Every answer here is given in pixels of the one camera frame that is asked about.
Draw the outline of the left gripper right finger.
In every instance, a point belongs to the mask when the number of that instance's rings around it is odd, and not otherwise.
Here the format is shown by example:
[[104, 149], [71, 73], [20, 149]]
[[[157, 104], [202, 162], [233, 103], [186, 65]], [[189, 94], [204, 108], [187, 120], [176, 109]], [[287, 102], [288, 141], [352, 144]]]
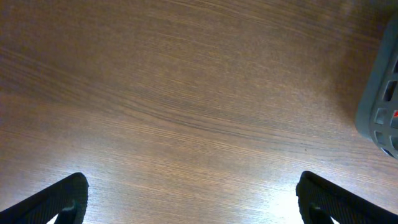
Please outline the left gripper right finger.
[[305, 224], [397, 223], [397, 215], [341, 188], [310, 171], [296, 186], [298, 207]]

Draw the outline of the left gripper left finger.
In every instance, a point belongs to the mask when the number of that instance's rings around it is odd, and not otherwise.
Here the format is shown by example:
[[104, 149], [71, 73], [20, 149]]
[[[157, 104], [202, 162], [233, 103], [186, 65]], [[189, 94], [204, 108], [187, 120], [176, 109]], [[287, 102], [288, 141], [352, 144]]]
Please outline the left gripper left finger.
[[1, 223], [82, 224], [88, 205], [88, 181], [76, 172], [1, 212]]

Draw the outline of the grey plastic shopping basket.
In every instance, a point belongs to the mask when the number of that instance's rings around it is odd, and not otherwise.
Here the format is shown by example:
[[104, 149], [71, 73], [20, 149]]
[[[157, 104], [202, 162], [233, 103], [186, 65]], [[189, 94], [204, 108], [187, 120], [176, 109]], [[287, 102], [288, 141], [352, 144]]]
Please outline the grey plastic shopping basket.
[[397, 159], [397, 14], [384, 30], [354, 124], [360, 135]]

